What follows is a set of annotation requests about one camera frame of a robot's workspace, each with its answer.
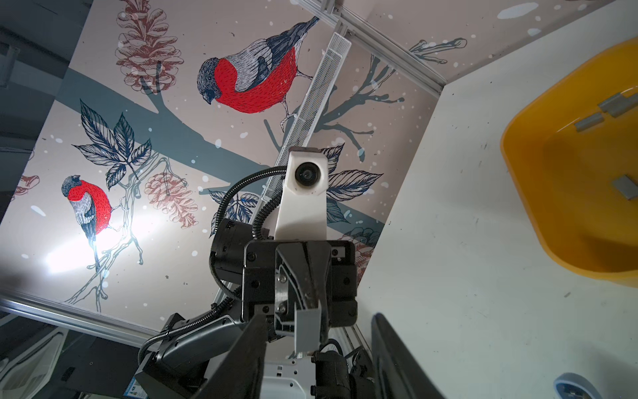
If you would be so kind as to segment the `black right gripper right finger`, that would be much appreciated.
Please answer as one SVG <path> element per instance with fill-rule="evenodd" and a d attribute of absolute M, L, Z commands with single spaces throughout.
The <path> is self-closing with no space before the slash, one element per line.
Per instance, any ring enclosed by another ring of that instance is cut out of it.
<path fill-rule="evenodd" d="M 372 318 L 372 361 L 376 398 L 444 398 L 381 313 Z"/>

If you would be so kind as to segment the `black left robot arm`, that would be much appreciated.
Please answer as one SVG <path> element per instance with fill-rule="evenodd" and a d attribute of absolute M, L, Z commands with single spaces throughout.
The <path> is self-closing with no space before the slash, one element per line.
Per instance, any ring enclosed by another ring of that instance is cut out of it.
<path fill-rule="evenodd" d="M 255 239 L 224 219 L 211 247 L 231 295 L 193 319 L 174 314 L 138 355 L 150 398 L 352 398 L 333 328 L 357 320 L 355 245 Z"/>

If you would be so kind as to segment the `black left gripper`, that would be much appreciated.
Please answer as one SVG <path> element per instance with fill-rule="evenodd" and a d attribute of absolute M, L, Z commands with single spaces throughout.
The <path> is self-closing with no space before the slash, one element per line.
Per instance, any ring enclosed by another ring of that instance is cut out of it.
<path fill-rule="evenodd" d="M 253 240 L 244 249 L 242 286 L 244 322 L 268 307 L 277 336 L 292 336 L 296 310 L 320 309 L 323 344 L 329 328 L 357 321 L 355 244 Z"/>

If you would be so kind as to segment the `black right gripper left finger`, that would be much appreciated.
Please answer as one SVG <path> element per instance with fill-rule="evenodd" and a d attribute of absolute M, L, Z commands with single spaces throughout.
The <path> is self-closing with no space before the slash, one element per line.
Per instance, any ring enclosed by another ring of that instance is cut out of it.
<path fill-rule="evenodd" d="M 266 348 L 267 319 L 254 316 L 214 375 L 193 398 L 259 398 Z"/>

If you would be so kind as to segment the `light blue stapler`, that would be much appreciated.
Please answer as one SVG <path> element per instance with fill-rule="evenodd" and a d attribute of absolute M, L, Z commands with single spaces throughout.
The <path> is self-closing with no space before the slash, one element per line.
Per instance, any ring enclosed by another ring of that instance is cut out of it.
<path fill-rule="evenodd" d="M 556 378 L 553 387 L 561 399 L 602 399 L 602 395 L 585 377 L 565 372 Z"/>

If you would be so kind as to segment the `grey staple strip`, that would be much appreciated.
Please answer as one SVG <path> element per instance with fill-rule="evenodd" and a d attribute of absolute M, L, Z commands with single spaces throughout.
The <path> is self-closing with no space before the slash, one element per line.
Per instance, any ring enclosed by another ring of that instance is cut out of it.
<path fill-rule="evenodd" d="M 321 345 L 321 309 L 296 309 L 294 314 L 294 346 L 297 354 L 315 352 Z"/>

